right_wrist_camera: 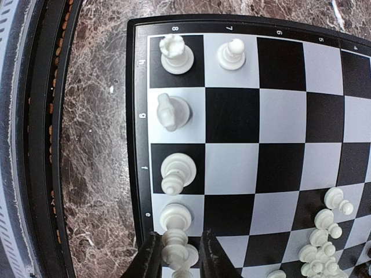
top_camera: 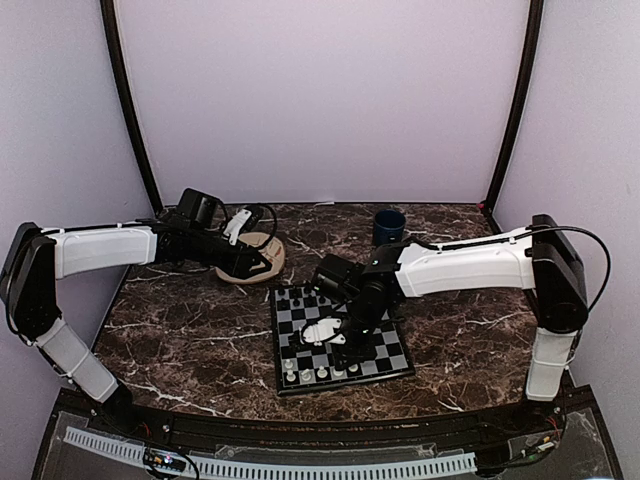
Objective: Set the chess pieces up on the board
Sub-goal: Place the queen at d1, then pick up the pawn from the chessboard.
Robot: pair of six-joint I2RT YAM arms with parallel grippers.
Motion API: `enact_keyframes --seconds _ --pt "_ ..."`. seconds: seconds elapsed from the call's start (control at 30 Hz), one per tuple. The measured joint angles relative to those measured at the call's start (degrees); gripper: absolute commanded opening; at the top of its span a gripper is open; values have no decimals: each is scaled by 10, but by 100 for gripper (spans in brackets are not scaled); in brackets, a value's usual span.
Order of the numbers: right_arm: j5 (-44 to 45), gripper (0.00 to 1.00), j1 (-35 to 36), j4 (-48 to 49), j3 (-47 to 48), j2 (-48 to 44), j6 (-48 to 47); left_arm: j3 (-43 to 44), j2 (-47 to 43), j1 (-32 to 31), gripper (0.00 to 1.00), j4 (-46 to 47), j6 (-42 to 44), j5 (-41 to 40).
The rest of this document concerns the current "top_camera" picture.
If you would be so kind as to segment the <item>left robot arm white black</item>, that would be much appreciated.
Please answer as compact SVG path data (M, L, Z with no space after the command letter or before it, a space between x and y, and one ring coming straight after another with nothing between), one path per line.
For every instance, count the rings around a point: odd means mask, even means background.
M1 301L12 332L102 406L120 436L141 427L131 393L91 346L116 284L131 266L195 262L231 277L268 272L275 236L247 242L235 235L146 221L79 228L17 227L1 269Z

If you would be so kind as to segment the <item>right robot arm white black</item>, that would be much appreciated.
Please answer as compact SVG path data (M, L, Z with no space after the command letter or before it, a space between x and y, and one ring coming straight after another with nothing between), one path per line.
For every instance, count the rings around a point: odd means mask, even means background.
M536 215L528 227L458 243L405 240L377 247L364 265L353 265L339 285L351 294L338 332L347 362L363 350L384 314L405 299L461 290L531 290L537 327L525 385L526 399L510 413L521 434L549 416L574 339L589 316L584 265L553 218Z

